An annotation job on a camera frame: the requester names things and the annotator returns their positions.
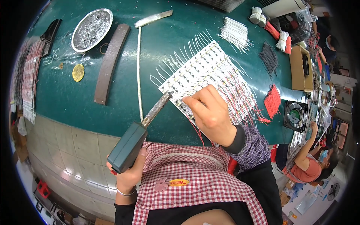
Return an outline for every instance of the bundle of black wires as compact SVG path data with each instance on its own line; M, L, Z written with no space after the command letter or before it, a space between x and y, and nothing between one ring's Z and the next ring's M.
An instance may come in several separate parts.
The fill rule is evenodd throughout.
M259 57L263 61L270 79L273 79L274 74L277 76L276 68L278 67L279 60L267 42L264 42L262 46L262 52L259 53Z

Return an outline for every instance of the black sleeve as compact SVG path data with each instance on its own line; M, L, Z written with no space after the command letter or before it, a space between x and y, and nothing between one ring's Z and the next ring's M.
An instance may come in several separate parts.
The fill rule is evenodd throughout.
M229 147L221 146L225 151L230 152L231 154L239 153L245 144L246 136L244 128L241 125L234 125L236 127L236 135L234 142Z
M115 205L115 225L131 225L134 217L135 203L131 205Z
M268 224L283 224L279 189L273 174L271 159L250 170L239 173L237 178L254 190L256 198L265 212Z

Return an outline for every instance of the red gingham apron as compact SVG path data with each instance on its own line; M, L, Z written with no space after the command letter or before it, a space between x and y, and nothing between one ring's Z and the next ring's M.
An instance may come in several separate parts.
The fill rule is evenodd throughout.
M221 148L145 142L147 156L135 205L133 224L146 224L149 211L212 202L246 202L255 225L267 224L254 191L228 174L229 156ZM186 179L185 186L155 192L157 180Z

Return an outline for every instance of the face mask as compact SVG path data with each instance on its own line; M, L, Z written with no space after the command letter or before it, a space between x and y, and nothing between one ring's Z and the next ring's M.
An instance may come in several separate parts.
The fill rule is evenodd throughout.
M325 150L323 151L320 156L319 156L319 162L324 162L324 158L326 158L326 156L328 156L328 151L329 150Z
M331 50L329 43L328 43L328 38L325 39L325 43L326 43L326 46Z

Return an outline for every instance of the silver bracelet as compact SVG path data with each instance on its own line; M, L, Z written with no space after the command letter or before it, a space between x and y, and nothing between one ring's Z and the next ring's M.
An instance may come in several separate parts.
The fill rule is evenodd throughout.
M124 193L122 193L122 192L119 191L119 189L117 188L117 181L115 182L115 188L116 188L117 192L118 192L119 194L121 194L122 196L132 196L132 195L135 193L135 191L136 191L136 186L135 186L135 191L133 191L131 194L124 194Z

